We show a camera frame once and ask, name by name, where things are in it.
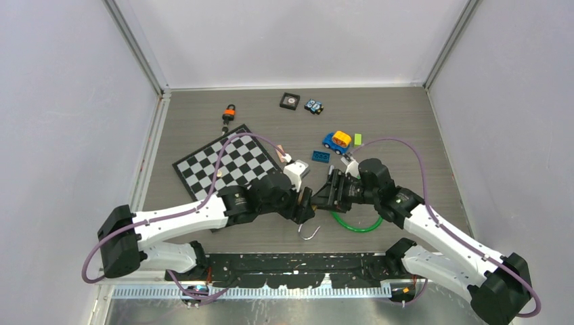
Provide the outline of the green cable lock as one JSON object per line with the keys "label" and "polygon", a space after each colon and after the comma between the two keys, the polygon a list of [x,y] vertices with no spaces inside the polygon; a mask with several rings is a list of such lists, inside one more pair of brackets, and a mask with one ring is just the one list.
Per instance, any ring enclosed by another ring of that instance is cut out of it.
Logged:
{"label": "green cable lock", "polygon": [[385,224],[382,217],[373,212],[365,212],[362,208],[348,213],[327,212],[325,215],[326,224],[330,232],[341,236],[371,235],[380,230]]}

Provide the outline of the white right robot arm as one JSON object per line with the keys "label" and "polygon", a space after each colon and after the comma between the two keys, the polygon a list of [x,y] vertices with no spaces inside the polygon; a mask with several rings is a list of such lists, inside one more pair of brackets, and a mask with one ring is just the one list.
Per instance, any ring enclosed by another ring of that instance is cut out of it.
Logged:
{"label": "white right robot arm", "polygon": [[439,256],[402,238],[386,253],[390,275],[408,273],[458,294],[488,324],[509,324],[533,298],[527,262],[486,247],[442,218],[415,192],[397,186],[377,158],[350,162],[347,172],[330,172],[311,203],[346,213],[353,204],[370,204],[385,221],[431,244]]}

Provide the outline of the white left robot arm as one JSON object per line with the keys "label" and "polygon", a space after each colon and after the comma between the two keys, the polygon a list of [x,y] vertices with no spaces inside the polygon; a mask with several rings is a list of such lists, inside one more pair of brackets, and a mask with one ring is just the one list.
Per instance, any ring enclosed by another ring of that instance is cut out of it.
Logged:
{"label": "white left robot arm", "polygon": [[251,223],[270,213],[301,225],[315,216],[311,197],[311,188],[298,192],[288,176],[271,173],[178,207],[139,212],[127,204],[115,207],[97,231],[104,277],[120,278],[147,267],[200,280],[208,263],[198,244],[171,244],[170,239]]}

